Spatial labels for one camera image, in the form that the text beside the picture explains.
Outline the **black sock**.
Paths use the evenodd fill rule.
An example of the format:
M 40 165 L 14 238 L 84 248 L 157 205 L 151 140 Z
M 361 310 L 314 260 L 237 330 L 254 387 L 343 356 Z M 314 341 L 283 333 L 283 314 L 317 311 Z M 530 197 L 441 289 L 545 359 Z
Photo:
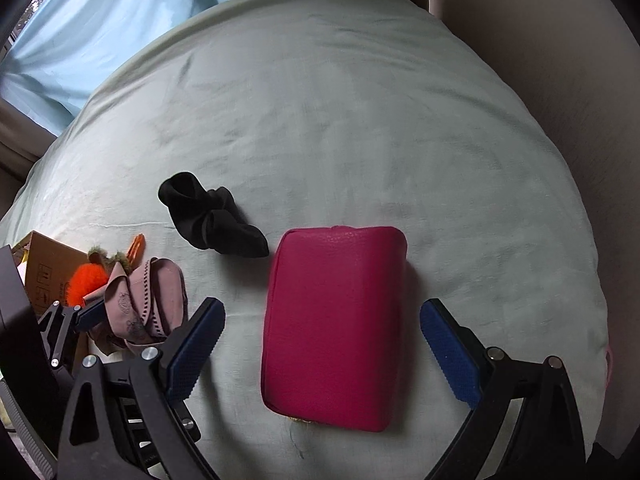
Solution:
M 265 235 L 246 221 L 228 188 L 206 190 L 194 174 L 183 171 L 165 180 L 157 196 L 193 247 L 225 256 L 269 256 Z

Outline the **light blue sheer curtain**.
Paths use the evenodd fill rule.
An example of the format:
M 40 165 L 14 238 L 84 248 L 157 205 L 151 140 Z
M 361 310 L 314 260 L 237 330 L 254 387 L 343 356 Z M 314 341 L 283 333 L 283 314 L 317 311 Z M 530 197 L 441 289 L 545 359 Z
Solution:
M 1 63 L 2 99 L 59 136 L 122 64 L 224 1 L 43 0 Z

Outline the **magenta leather pouch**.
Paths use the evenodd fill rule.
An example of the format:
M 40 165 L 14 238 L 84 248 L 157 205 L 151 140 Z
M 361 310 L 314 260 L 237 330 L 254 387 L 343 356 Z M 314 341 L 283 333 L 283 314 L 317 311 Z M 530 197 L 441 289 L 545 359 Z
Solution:
M 305 422 L 381 432 L 393 418 L 408 244 L 393 226 L 292 229 L 270 270 L 260 388 Z

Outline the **pink cloth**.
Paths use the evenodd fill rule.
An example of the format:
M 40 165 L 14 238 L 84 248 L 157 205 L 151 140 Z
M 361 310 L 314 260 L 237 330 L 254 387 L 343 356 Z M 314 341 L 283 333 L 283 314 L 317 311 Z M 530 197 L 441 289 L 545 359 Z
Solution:
M 146 260 L 131 273 L 117 263 L 107 283 L 84 297 L 85 302 L 99 299 L 106 319 L 89 330 L 89 336 L 107 356 L 157 347 L 188 319 L 182 271 L 167 258 Z

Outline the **brown drape left side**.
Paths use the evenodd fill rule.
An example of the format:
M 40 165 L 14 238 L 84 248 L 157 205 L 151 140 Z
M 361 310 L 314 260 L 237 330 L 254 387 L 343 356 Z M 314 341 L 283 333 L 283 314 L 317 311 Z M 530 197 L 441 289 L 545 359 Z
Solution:
M 0 102 L 1 169 L 24 182 L 56 136 L 5 99 Z

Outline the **brown cardboard box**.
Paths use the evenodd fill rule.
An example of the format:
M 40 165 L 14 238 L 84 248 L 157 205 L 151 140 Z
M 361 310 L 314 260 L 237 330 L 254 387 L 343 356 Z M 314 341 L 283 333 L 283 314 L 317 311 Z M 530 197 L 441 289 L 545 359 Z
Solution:
M 85 330 L 76 330 L 80 307 L 66 304 L 70 278 L 87 255 L 32 231 L 12 247 L 29 307 L 17 317 L 18 348 L 37 364 L 46 364 L 59 382 L 72 382 L 86 354 Z

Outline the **pale green bed sheet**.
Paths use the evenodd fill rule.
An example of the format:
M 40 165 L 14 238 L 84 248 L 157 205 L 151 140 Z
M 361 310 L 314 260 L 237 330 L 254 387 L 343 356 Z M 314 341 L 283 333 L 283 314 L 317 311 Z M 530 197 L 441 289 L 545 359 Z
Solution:
M 271 244 L 305 226 L 396 226 L 409 310 L 438 297 L 515 359 L 559 356 L 587 443 L 605 397 L 606 302 L 564 159 L 518 95 L 408 0 L 230 0 L 130 58 L 32 168 L 1 222 L 77 248 L 143 234 L 191 304 L 227 323 L 189 405 L 225 479 L 421 479 L 468 409 L 410 320 L 395 420 L 380 434 L 294 422 L 259 388 L 268 263 L 179 236 L 160 184 L 231 191 Z

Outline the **orange fluffy pompom toy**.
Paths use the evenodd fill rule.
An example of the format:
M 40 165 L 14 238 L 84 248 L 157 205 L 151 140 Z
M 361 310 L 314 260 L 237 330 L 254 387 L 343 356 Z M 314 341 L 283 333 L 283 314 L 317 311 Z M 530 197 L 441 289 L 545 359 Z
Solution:
M 66 304 L 69 307 L 85 307 L 90 296 L 102 289 L 110 279 L 116 264 L 119 264 L 125 274 L 130 274 L 140 266 L 144 254 L 146 240 L 143 234 L 138 234 L 131 241 L 126 252 L 109 254 L 101 246 L 89 249 L 86 263 L 78 266 L 66 289 Z

